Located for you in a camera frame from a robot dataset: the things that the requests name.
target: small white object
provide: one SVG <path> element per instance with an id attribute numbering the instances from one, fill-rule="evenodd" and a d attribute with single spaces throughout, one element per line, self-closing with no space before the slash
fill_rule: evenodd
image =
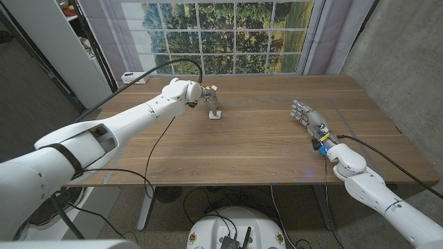
<path id="1" fill-rule="evenodd" d="M 209 118 L 210 119 L 220 119 L 222 117 L 222 111 L 217 110 L 217 115 L 214 116 L 213 111 L 209 111 Z"/>
<path id="2" fill-rule="evenodd" d="M 129 84 L 132 80 L 135 80 L 136 78 L 140 77 L 142 74 L 146 72 L 125 72 L 122 75 L 122 81 L 125 84 Z M 145 77 L 139 79 L 135 84 L 146 84 L 147 80 L 150 77 L 146 75 Z"/>

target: wire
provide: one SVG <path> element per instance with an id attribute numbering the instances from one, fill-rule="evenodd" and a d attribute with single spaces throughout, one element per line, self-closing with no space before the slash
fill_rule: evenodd
<path id="1" fill-rule="evenodd" d="M 116 234 L 118 234 L 121 238 L 124 238 L 124 239 L 126 239 L 126 237 L 125 237 L 125 234 L 127 234 L 127 233 L 130 233 L 130 234 L 132 234 L 134 237 L 135 237 L 135 239 L 136 239 L 136 243 L 138 244 L 138 238 L 137 238 L 137 236 L 133 233 L 133 232 L 124 232 L 124 233 L 120 233 L 112 224 L 111 224 L 111 222 L 109 222 L 103 215 L 101 215 L 101 214 L 98 214 L 98 213 L 96 213 L 96 212 L 92 212 L 92 211 L 89 211 L 89 210 L 85 210 L 85 209 L 83 209 L 83 208 L 80 208 L 80 207 L 78 207 L 78 206 L 76 206 L 76 205 L 74 205 L 74 204 L 72 204 L 72 203 L 70 203 L 70 202 L 68 202 L 68 205 L 70 205 L 71 207 L 73 207 L 73 208 L 75 208 L 75 209 L 77 209 L 77 210 L 79 210 L 79 211 L 82 211 L 82 212 L 86 212 L 86 213 L 88 213 L 88 214 L 93 214 L 93 215 L 96 215 L 96 216 L 99 216 L 100 218 L 102 218 L 103 219 L 103 221 L 105 221 L 111 228 L 112 228 L 112 230 L 114 231 L 114 232 L 116 232 Z"/>
<path id="2" fill-rule="evenodd" d="M 215 216 L 215 217 L 219 217 L 219 218 L 221 218 L 223 221 L 226 219 L 227 221 L 229 221 L 229 222 L 231 222 L 232 224 L 233 224 L 233 226 L 234 226 L 234 229 L 235 229 L 235 235 L 234 235 L 234 240 L 236 240 L 236 238 L 237 238 L 237 227 L 235 226 L 235 224 L 230 220 L 230 219 L 228 219 L 228 218 L 226 218 L 226 217 L 224 217 L 224 216 L 221 216 L 216 210 L 214 210 L 217 214 L 207 214 L 207 215 L 205 215 L 205 216 L 203 216 L 203 217 L 207 217 L 207 216 Z"/>
<path id="3" fill-rule="evenodd" d="M 184 200 L 183 200 L 183 211 L 185 212 L 186 218 L 188 218 L 189 222 L 191 222 L 192 225 L 194 225 L 195 222 L 192 221 L 192 219 L 189 217 L 188 212 L 186 212 L 186 199 L 187 199 L 188 196 L 190 196 L 194 191 L 197 191 L 197 190 L 201 190 L 201 191 L 203 191 L 203 192 L 205 193 L 205 195 L 206 195 L 206 200 L 208 201 L 208 205 L 209 205 L 209 206 L 212 205 L 211 202 L 209 201 L 209 195 L 208 195 L 207 191 L 204 190 L 204 189 L 202 189 L 202 188 L 200 188 L 200 187 L 199 187 L 199 188 L 196 188 L 195 190 L 193 190 L 193 191 L 189 192 L 188 194 L 186 194 L 186 196 L 185 196 L 185 198 L 184 198 Z M 230 229 L 229 229 L 229 225 L 228 225 L 227 222 L 224 220 L 224 219 L 227 219 L 227 218 L 221 216 L 221 215 L 218 213 L 218 211 L 216 211 L 216 210 L 214 210 L 214 212 L 215 212 L 217 215 L 215 215 L 215 214 L 207 214 L 207 215 L 205 215 L 205 216 L 214 216 L 214 215 L 215 215 L 215 216 L 218 216 L 219 218 L 221 218 L 222 221 L 225 223 L 226 227 L 228 228 L 228 237 L 230 237 Z M 237 238 L 237 227 L 235 226 L 235 224 L 234 224 L 231 220 L 229 220 L 229 219 L 227 219 L 227 220 L 228 220 L 229 222 L 231 222 L 231 223 L 234 225 L 234 228 L 235 228 L 234 239 L 236 239 L 236 238 Z"/>
<path id="4" fill-rule="evenodd" d="M 137 238 L 137 235 L 136 234 L 134 234 L 133 232 L 130 232 L 130 231 L 128 231 L 128 232 L 124 232 L 123 233 L 123 235 L 125 235 L 125 234 L 132 234 L 133 236 L 134 236 L 134 238 L 136 239 L 136 243 L 138 244 L 138 238 Z"/>
<path id="5" fill-rule="evenodd" d="M 155 146 L 157 146 L 157 144 L 159 143 L 160 139 L 163 137 L 163 135 L 165 135 L 166 131 L 168 130 L 169 126 L 171 126 L 172 121 L 174 121 L 174 119 L 175 119 L 175 117 L 172 118 L 171 122 L 167 125 L 165 131 L 163 131 L 163 133 L 160 135 L 160 138 L 157 139 L 157 141 L 155 142 L 154 146 L 151 149 L 150 155 L 147 157 L 146 168 L 145 168 L 145 177 L 144 177 L 145 181 L 143 182 L 143 186 L 145 187 L 145 192 L 146 192 L 147 197 L 151 198 L 151 199 L 152 199 L 152 197 L 154 197 L 154 188 L 152 187 L 151 183 L 146 178 L 147 165 L 150 163 L 150 158 L 151 158 L 152 152 L 154 151 Z M 149 194 L 147 194 L 146 181 L 150 184 L 150 187 L 152 189 L 152 196 L 149 196 Z"/>
<path id="6" fill-rule="evenodd" d="M 84 239 L 83 234 L 76 228 L 74 223 L 69 219 L 68 215 L 64 212 L 62 206 L 57 200 L 57 197 L 55 194 L 51 195 L 51 200 L 53 202 L 55 210 L 57 210 L 58 214 L 62 218 L 62 220 L 65 222 L 65 224 L 68 226 L 69 229 L 71 229 L 72 233 L 77 237 L 77 239 Z"/>
<path id="7" fill-rule="evenodd" d="M 92 171 L 119 171 L 119 172 L 127 172 L 127 173 L 131 173 L 131 174 L 135 174 L 137 176 L 140 176 L 141 178 L 143 178 L 145 181 L 147 181 L 147 183 L 149 183 L 150 187 L 152 188 L 152 193 L 154 193 L 154 187 L 152 186 L 152 184 L 150 183 L 150 181 L 144 177 L 142 174 L 139 174 L 137 172 L 133 172 L 132 170 L 128 170 L 128 169 L 83 169 L 84 172 L 92 172 Z M 147 189 L 145 188 L 145 193 L 147 195 L 147 197 L 152 198 L 152 196 L 149 196 L 149 194 L 147 193 Z"/>
<path id="8" fill-rule="evenodd" d="M 130 83 L 125 84 L 124 86 L 120 87 L 117 91 L 115 91 L 114 93 L 112 93 L 111 95 L 109 95 L 108 97 L 106 97 L 104 100 L 100 101 L 98 104 L 96 104 L 95 106 L 93 106 L 92 108 L 90 108 L 88 111 L 85 111 L 82 115 L 80 115 L 80 117 L 78 117 L 77 119 L 74 120 L 73 123 L 77 123 L 81 120 L 83 120 L 84 117 L 86 117 L 87 115 L 89 115 L 90 113 L 92 113 L 93 111 L 95 111 L 96 109 L 98 109 L 98 107 L 101 107 L 104 103 L 110 101 L 110 99 L 114 98 L 117 94 L 121 93 L 122 91 L 124 91 L 125 89 L 127 89 L 128 87 L 132 86 L 133 84 L 135 84 L 137 81 L 139 81 L 140 79 L 144 78 L 146 75 L 149 75 L 150 73 L 154 72 L 155 70 L 162 68 L 164 66 L 167 66 L 169 64 L 173 64 L 175 62 L 191 62 L 193 63 L 195 66 L 197 66 L 197 68 L 199 69 L 200 72 L 200 76 L 199 76 L 199 83 L 201 84 L 201 81 L 203 79 L 203 71 L 201 69 L 201 65 L 196 63 L 195 61 L 191 60 L 191 59 L 186 59 L 186 58 L 182 58 L 182 59 L 174 59 L 172 61 L 169 62 L 165 62 L 161 65 L 158 65 L 154 68 L 152 68 L 151 70 L 149 70 L 148 72 L 140 75 L 139 77 L 137 77 L 135 80 L 132 80 Z"/>
<path id="9" fill-rule="evenodd" d="M 68 202 L 68 205 L 70 205 L 71 207 L 73 207 L 73 208 L 75 208 L 75 209 L 77 209 L 79 211 L 86 212 L 88 214 L 93 214 L 93 215 L 96 215 L 96 216 L 100 216 L 100 218 L 102 218 L 103 221 L 105 221 L 106 223 L 108 223 L 109 226 L 111 226 L 112 230 L 114 232 L 116 232 L 116 234 L 118 234 L 118 235 L 120 235 L 120 237 L 126 239 L 125 236 L 123 236 L 123 234 L 121 234 L 119 231 L 117 231 L 117 229 L 103 215 L 98 214 L 96 212 L 89 211 L 89 210 L 85 210 L 85 209 L 80 208 L 80 207 L 78 207 L 78 206 L 76 206 L 76 205 L 74 205 L 72 203 L 69 203 L 69 202 Z"/>
<path id="10" fill-rule="evenodd" d="M 435 191 L 434 189 L 432 189 L 431 187 L 427 186 L 426 184 L 424 184 L 422 181 L 420 181 L 417 177 L 413 176 L 411 173 L 409 173 L 408 171 L 406 171 L 403 167 L 401 167 L 400 165 L 398 165 L 396 162 L 394 162 L 391 158 L 389 158 L 387 155 L 381 153 L 381 151 L 379 151 L 378 149 L 375 149 L 374 147 L 370 146 L 369 144 L 363 142 L 362 140 L 359 140 L 358 138 L 354 138 L 351 136 L 346 136 L 346 135 L 338 135 L 337 138 L 341 139 L 341 138 L 349 138 L 350 140 L 354 140 L 356 142 L 361 143 L 362 145 L 365 145 L 366 147 L 368 147 L 369 149 L 377 152 L 380 156 L 383 156 L 387 161 L 389 161 L 389 163 L 392 163 L 395 167 L 397 167 L 397 169 L 400 169 L 403 173 L 405 173 L 407 176 L 411 177 L 414 181 L 416 181 L 417 183 L 419 183 L 421 186 L 423 186 L 425 189 L 431 191 L 434 195 L 438 196 L 439 198 L 443 199 L 443 195 L 440 194 L 439 192 Z"/>
<path id="11" fill-rule="evenodd" d="M 275 210 L 277 211 L 278 219 L 280 220 L 280 224 L 282 224 L 282 229 L 283 229 L 284 235 L 285 235 L 286 238 L 288 239 L 288 242 L 289 242 L 289 244 L 291 244 L 292 248 L 293 248 L 293 249 L 297 249 L 297 247 L 292 243 L 291 239 L 289 238 L 288 234 L 286 233 L 286 229 L 284 228 L 283 221 L 282 221 L 282 218 L 281 218 L 281 216 L 280 216 L 280 212 L 278 211 L 278 208 L 277 208 L 277 204 L 275 204 L 275 199 L 274 199 L 274 193 L 273 193 L 273 190 L 272 190 L 272 185 L 270 185 L 270 186 L 271 186 L 271 198 L 272 198 L 272 202 L 274 203 Z"/>
<path id="12" fill-rule="evenodd" d="M 334 217 L 332 217 L 331 209 L 329 208 L 329 199 L 327 197 L 327 161 L 326 156 L 323 156 L 323 159 L 325 159 L 325 192 L 326 192 L 326 205 L 327 205 L 327 220 L 331 223 L 334 223 Z M 342 247 L 342 249 L 345 249 L 345 247 L 341 244 L 340 240 L 337 238 L 334 229 L 331 229 L 332 235 L 334 235 L 335 240 L 337 240 L 337 243 Z"/>
<path id="13" fill-rule="evenodd" d="M 306 243 L 309 245 L 309 249 L 312 249 L 312 246 L 311 246 L 310 242 L 307 241 L 306 239 L 299 239 L 299 240 L 297 240 L 297 242 L 296 242 L 296 246 L 297 246 L 300 242 L 302 242 L 302 241 L 306 242 Z"/>
<path id="14" fill-rule="evenodd" d="M 122 91 L 124 91 L 125 89 L 127 89 L 128 87 L 130 87 L 131 85 L 135 84 L 137 81 L 139 81 L 140 79 L 144 78 L 146 75 L 149 75 L 150 73 L 154 72 L 155 70 L 162 68 L 164 66 L 167 66 L 169 64 L 173 64 L 175 62 L 191 62 L 193 63 L 195 66 L 197 66 L 197 68 L 199 69 L 200 75 L 199 75 L 199 81 L 198 83 L 201 84 L 201 81 L 203 79 L 203 71 L 201 69 L 200 64 L 196 63 L 195 61 L 191 60 L 191 59 L 186 59 L 186 58 L 182 58 L 182 59 L 174 59 L 172 61 L 169 62 L 165 62 L 161 65 L 158 65 L 154 68 L 152 68 L 151 70 L 149 70 L 148 72 L 140 75 L 139 77 L 137 77 L 135 80 L 132 80 L 129 84 L 126 84 L 124 86 L 122 86 L 121 88 L 119 88 L 116 92 L 112 93 L 110 96 L 106 97 L 104 100 L 100 101 L 98 104 L 96 104 L 94 107 L 92 107 L 91 109 L 89 109 L 88 111 L 85 111 L 82 115 L 80 115 L 80 117 L 76 118 L 74 120 L 73 123 L 77 123 L 81 120 L 83 120 L 84 117 L 86 117 L 87 115 L 89 115 L 90 113 L 92 113 L 93 111 L 95 111 L 96 109 L 98 109 L 98 107 L 101 107 L 104 103 L 110 101 L 110 99 L 114 98 L 116 95 L 118 95 L 119 93 L 121 93 Z M 169 128 L 169 126 L 171 125 L 171 123 L 168 125 L 168 127 L 166 127 L 165 131 L 161 134 L 160 138 L 163 136 L 163 134 L 166 132 L 166 130 Z M 137 172 L 133 172 L 131 170 L 127 170 L 127 169 L 84 169 L 85 172 L 87 171 L 122 171 L 122 172 L 129 172 L 129 173 L 133 173 L 136 174 L 140 177 L 142 177 L 145 181 L 144 181 L 144 186 L 145 186 L 145 192 L 146 195 L 152 199 L 152 197 L 154 197 L 154 187 L 152 186 L 152 184 L 146 179 L 146 171 L 145 171 L 145 176 L 142 176 L 141 174 L 137 173 Z M 149 183 L 151 189 L 152 189 L 152 194 L 153 196 L 149 196 L 149 194 L 147 193 L 147 189 L 146 189 L 146 182 Z M 71 231 L 76 235 L 76 237 L 78 239 L 84 239 L 83 235 L 81 234 L 81 232 L 76 228 L 76 226 L 74 225 L 74 223 L 68 218 L 68 216 L 66 215 L 66 213 L 64 212 L 62 206 L 58 203 L 57 198 L 55 197 L 55 195 L 53 194 L 51 196 L 51 200 L 53 202 L 53 205 L 55 207 L 55 209 L 57 210 L 57 212 L 59 213 L 60 217 L 62 218 L 62 220 L 65 222 L 65 224 L 69 227 L 69 229 L 71 229 Z"/>

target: window pane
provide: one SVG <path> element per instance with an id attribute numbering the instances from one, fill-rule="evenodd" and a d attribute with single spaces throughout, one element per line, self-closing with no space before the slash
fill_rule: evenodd
<path id="1" fill-rule="evenodd" d="M 300 55 L 269 55 L 268 73 L 295 73 Z"/>
<path id="2" fill-rule="evenodd" d="M 201 47 L 203 53 L 232 53 L 234 32 L 202 32 Z"/>
<path id="3" fill-rule="evenodd" d="M 159 15 L 159 9 L 156 3 L 142 3 L 141 9 L 145 13 L 145 21 L 142 23 L 142 27 L 149 29 L 161 29 L 161 20 Z"/>
<path id="4" fill-rule="evenodd" d="M 273 31 L 270 52 L 300 52 L 306 31 Z"/>
<path id="5" fill-rule="evenodd" d="M 200 64 L 200 55 L 173 55 L 172 59 L 191 59 L 196 63 Z M 198 75 L 200 74 L 199 69 L 192 62 L 175 62 L 174 63 L 174 73 L 184 74 L 184 75 Z"/>
<path id="6" fill-rule="evenodd" d="M 235 73 L 264 73 L 266 55 L 237 55 Z"/>
<path id="7" fill-rule="evenodd" d="M 201 29 L 234 29 L 233 3 L 199 3 Z"/>
<path id="8" fill-rule="evenodd" d="M 228 74 L 234 71 L 232 55 L 205 55 L 203 59 L 207 75 Z"/>
<path id="9" fill-rule="evenodd" d="M 200 53 L 197 32 L 168 32 L 166 37 L 171 53 Z"/>
<path id="10" fill-rule="evenodd" d="M 165 62 L 169 61 L 168 55 L 155 55 L 155 65 L 159 66 Z M 162 68 L 157 69 L 158 74 L 172 74 L 171 65 L 164 66 Z"/>
<path id="11" fill-rule="evenodd" d="M 265 53 L 268 50 L 269 31 L 237 32 L 238 53 Z"/>
<path id="12" fill-rule="evenodd" d="M 314 2 L 277 3 L 273 28 L 307 28 Z"/>
<path id="13" fill-rule="evenodd" d="M 237 28 L 270 28 L 273 3 L 238 3 Z"/>
<path id="14" fill-rule="evenodd" d="M 165 28 L 197 28 L 195 3 L 160 3 L 160 9 L 165 22 Z"/>
<path id="15" fill-rule="evenodd" d="M 167 53 L 163 32 L 131 31 L 137 52 Z"/>

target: table leg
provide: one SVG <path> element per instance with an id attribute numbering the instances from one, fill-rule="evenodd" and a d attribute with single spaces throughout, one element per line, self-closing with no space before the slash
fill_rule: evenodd
<path id="1" fill-rule="evenodd" d="M 147 192 L 150 196 L 154 196 L 154 193 L 150 187 L 147 188 Z M 143 204 L 140 210 L 140 216 L 138 217 L 137 230 L 142 232 L 146 229 L 147 220 L 150 216 L 150 210 L 152 205 L 154 204 L 154 199 L 149 198 L 145 194 L 145 198 L 143 199 Z"/>
<path id="2" fill-rule="evenodd" d="M 331 212 L 329 211 L 329 208 L 327 208 L 327 202 L 326 202 L 326 191 L 324 185 L 314 185 L 314 195 L 316 196 L 317 205 L 318 208 L 321 211 L 321 216 L 323 217 L 323 220 L 325 222 L 325 228 L 329 231 L 332 231 L 334 229 L 334 222 L 331 220 Z"/>

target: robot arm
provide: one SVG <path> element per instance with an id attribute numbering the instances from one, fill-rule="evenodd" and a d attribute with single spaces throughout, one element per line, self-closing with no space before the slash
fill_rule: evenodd
<path id="1" fill-rule="evenodd" d="M 173 79 L 157 97 L 110 118 L 70 124 L 35 143 L 36 151 L 0 164 L 0 240 L 11 239 L 18 227 L 61 186 L 94 175 L 129 139 L 157 121 L 183 114 L 199 98 L 213 101 L 199 83 Z"/>
<path id="2" fill-rule="evenodd" d="M 366 165 L 362 155 L 339 143 L 317 111 L 297 100 L 291 116 L 305 125 L 314 137 L 314 149 L 333 163 L 335 175 L 345 182 L 347 192 L 356 200 L 383 215 L 416 248 L 443 243 L 443 228 L 416 210 L 386 187 L 383 178 Z"/>

